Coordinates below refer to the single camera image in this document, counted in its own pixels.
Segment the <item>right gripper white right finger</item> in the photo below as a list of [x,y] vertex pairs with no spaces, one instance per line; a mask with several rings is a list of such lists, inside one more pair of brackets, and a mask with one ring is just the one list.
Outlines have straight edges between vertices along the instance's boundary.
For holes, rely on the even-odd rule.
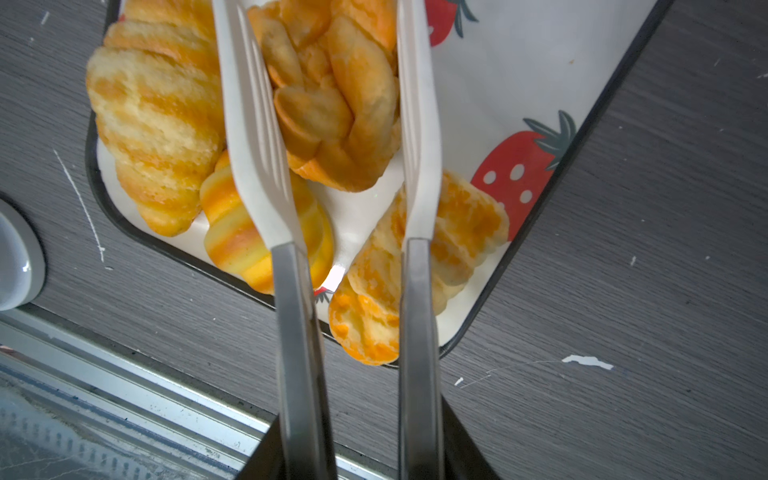
[[400,302],[399,473],[403,479],[442,479],[438,333],[430,266],[442,148],[424,2],[399,2],[397,35],[407,203]]

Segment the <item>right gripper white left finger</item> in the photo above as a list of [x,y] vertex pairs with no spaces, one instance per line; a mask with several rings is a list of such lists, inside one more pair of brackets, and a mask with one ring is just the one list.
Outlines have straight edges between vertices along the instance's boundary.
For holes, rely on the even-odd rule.
[[236,189],[271,255],[279,414],[241,479],[338,476],[308,248],[293,198],[269,75],[244,1],[213,4]]

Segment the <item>fake croissant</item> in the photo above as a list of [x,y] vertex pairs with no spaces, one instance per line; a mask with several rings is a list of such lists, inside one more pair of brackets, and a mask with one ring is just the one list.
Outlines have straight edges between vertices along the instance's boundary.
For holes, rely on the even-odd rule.
[[[314,289],[321,287],[333,266],[334,234],[328,215],[309,183],[290,174],[294,202],[308,248]],[[269,249],[243,205],[234,182],[230,159],[224,151],[200,190],[202,210],[209,221],[204,248],[220,270],[242,278],[253,290],[274,293]]]
[[87,63],[86,88],[118,181],[149,228],[189,229],[226,143],[208,1],[128,1]]

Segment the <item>round fake pastry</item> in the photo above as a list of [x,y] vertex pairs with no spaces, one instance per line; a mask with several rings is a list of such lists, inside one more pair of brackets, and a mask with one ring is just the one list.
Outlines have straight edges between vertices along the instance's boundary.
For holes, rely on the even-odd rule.
[[289,168],[373,187],[401,144],[394,1],[271,1],[248,19],[273,87]]

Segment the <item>fake twisted bread roll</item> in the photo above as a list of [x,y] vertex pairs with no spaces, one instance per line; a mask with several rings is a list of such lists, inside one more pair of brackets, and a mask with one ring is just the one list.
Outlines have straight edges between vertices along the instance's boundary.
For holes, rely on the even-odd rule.
[[[335,340],[355,360],[382,365],[399,357],[401,260],[407,202],[400,188],[356,255],[329,305]],[[430,246],[434,313],[461,292],[475,270],[507,241],[504,207],[445,170]]]

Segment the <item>blue push button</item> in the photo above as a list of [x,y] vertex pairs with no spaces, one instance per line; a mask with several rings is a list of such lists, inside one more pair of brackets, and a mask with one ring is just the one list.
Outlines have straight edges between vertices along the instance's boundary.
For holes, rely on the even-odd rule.
[[41,243],[29,222],[8,202],[1,201],[1,310],[34,300],[46,280]]

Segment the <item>white strawberry tray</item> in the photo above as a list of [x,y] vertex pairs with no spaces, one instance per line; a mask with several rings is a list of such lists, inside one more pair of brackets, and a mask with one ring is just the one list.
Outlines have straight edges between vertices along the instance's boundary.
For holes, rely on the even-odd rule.
[[[520,244],[564,178],[590,130],[674,1],[426,1],[443,166],[505,203],[510,241],[478,267],[437,315],[440,357],[462,340]],[[343,193],[314,184],[334,227],[334,266],[316,290],[320,329],[331,294],[402,185],[398,153],[377,184]],[[201,213],[185,233],[155,234],[116,176],[92,115],[88,181],[105,215],[126,236],[274,310],[273,298],[216,268],[203,248]]]

